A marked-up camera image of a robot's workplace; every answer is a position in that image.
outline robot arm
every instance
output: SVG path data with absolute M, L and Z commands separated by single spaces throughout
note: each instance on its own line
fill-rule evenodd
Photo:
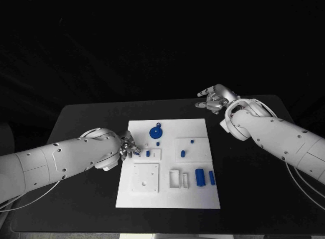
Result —
M 223 129 L 242 141 L 252 137 L 261 148 L 325 184 L 325 139 L 272 117 L 258 100 L 234 97 L 235 93 L 222 85 L 211 87 L 199 96 L 206 94 L 208 102 L 198 103 L 196 107 L 211 109 L 215 114 L 228 107 L 221 122 Z
M 80 138 L 0 156 L 0 203 L 91 167 L 110 170 L 133 152 L 140 148 L 130 131 L 118 136 L 97 128 Z

